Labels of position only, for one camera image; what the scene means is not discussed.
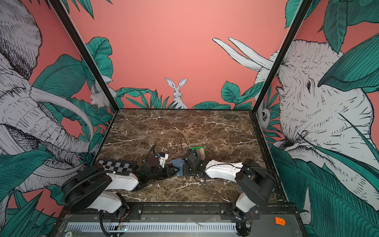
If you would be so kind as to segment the green plastic card tray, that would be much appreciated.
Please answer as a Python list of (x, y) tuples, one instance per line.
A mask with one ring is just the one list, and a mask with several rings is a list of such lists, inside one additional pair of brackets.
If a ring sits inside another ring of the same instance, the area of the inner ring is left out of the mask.
[(196, 150), (197, 150), (198, 148), (204, 148), (204, 147), (193, 147), (193, 148), (190, 148), (191, 151), (192, 151), (196, 156), (197, 156)]

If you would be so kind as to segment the blue leather card holder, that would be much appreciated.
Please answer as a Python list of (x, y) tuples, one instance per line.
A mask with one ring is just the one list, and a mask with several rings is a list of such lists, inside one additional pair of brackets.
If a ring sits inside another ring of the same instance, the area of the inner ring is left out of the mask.
[(184, 161), (182, 159), (175, 159), (175, 160), (172, 160), (171, 163), (176, 170), (176, 175), (183, 176), (184, 175)]

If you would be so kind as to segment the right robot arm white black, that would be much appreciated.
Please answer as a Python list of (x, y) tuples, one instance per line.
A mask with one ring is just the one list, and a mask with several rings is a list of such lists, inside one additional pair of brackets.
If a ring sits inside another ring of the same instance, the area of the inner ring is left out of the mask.
[(223, 179), (238, 184), (242, 193), (233, 204), (233, 215), (240, 220), (254, 218), (257, 207), (266, 207), (279, 185), (276, 173), (261, 167), (252, 159), (241, 163), (223, 163), (202, 159), (200, 149), (189, 149), (182, 158), (183, 172), (202, 179)]

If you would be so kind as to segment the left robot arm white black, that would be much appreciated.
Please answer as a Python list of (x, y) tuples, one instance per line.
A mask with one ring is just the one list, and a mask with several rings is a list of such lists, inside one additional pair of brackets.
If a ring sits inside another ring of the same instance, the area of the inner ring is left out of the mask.
[(139, 191), (150, 181), (165, 180), (183, 170), (166, 163), (167, 157), (160, 154), (149, 158), (143, 166), (136, 162), (99, 160), (62, 185), (62, 202), (72, 212), (96, 209), (123, 219), (130, 214), (130, 207), (122, 194), (110, 190)]

